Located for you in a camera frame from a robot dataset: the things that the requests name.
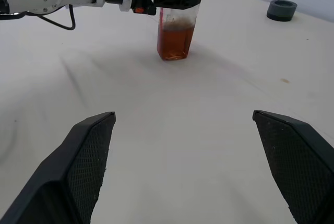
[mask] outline orange liquid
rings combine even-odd
[[[165,61],[187,58],[195,27],[187,29],[159,28],[158,53]]]

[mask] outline juice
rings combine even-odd
[[[170,23],[159,27],[158,53],[165,61],[187,58],[195,27]]]

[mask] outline stain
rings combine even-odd
[[[282,82],[284,82],[284,83],[287,83],[287,84],[289,84],[290,83],[290,81],[288,81],[287,79],[280,79]]]

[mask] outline bottle cap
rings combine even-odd
[[[297,4],[291,1],[274,0],[270,2],[267,17],[275,21],[290,21],[297,9]]]

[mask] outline clear plastic cup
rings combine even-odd
[[[161,8],[158,53],[163,60],[187,58],[192,42],[199,5],[186,10]]]

